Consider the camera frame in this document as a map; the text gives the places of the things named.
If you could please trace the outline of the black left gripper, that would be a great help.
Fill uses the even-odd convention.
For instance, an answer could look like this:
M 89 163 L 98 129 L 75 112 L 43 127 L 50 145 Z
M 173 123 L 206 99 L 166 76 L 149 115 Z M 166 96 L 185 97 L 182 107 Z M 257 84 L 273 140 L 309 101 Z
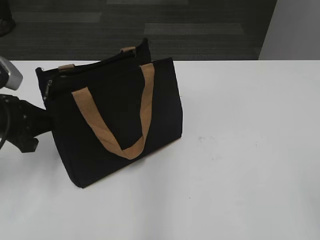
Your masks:
M 21 153 L 33 153 L 37 136 L 52 131 L 53 120 L 45 109 L 16 96 L 0 95 L 0 146 L 6 141 Z

